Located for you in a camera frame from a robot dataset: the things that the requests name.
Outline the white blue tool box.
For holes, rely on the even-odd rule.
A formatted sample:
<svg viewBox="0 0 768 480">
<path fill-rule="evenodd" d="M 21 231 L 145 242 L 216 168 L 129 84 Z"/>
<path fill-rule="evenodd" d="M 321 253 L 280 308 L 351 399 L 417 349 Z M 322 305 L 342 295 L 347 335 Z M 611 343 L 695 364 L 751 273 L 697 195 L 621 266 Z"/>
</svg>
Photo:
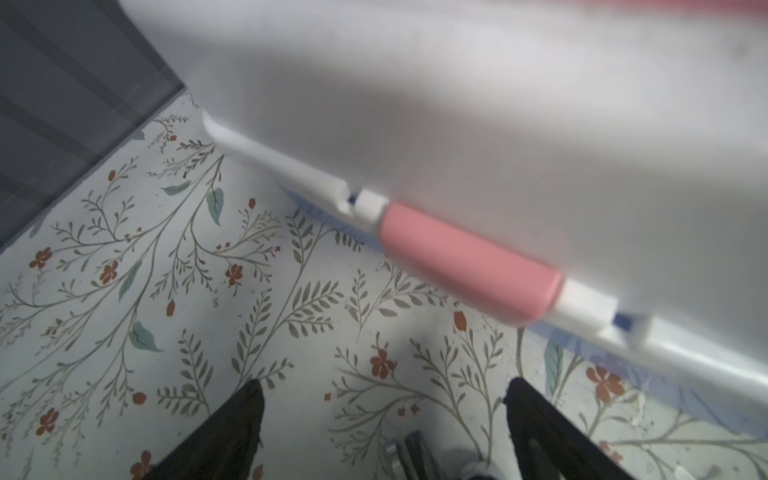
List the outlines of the white blue tool box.
<svg viewBox="0 0 768 480">
<path fill-rule="evenodd" d="M 763 1 L 126 1 L 207 133 L 398 263 L 767 433 Z"/>
</svg>

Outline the black ratchet wrench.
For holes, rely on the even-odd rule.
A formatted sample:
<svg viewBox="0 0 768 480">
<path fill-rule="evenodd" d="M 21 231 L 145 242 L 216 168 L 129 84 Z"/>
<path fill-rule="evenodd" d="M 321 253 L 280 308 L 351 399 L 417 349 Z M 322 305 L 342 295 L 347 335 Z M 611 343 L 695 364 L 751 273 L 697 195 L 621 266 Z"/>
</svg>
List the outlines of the black ratchet wrench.
<svg viewBox="0 0 768 480">
<path fill-rule="evenodd" d="M 383 455 L 382 467 L 386 479 L 461 479 L 493 480 L 504 479 L 503 473 L 487 461 L 472 461 L 462 466 L 458 473 L 450 476 L 438 461 L 421 431 L 409 433 L 402 442 L 387 441 L 380 449 Z"/>
</svg>

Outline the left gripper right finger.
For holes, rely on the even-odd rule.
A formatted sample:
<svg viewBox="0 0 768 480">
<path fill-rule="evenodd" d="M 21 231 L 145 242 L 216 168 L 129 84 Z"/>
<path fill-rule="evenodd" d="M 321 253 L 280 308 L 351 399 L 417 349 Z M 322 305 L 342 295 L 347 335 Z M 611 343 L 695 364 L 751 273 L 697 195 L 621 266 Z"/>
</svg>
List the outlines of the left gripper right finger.
<svg viewBox="0 0 768 480">
<path fill-rule="evenodd" d="M 504 405 L 522 478 L 631 477 L 526 380 L 517 377 L 510 381 Z"/>
</svg>

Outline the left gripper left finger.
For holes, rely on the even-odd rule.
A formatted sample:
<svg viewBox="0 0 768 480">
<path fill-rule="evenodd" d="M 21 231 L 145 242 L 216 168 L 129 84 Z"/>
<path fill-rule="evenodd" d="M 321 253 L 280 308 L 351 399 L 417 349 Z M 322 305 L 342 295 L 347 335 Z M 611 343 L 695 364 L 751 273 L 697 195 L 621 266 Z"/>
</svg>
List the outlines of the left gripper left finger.
<svg viewBox="0 0 768 480">
<path fill-rule="evenodd" d="M 147 479 L 246 479 L 260 446 L 265 398 L 250 380 L 145 476 Z"/>
</svg>

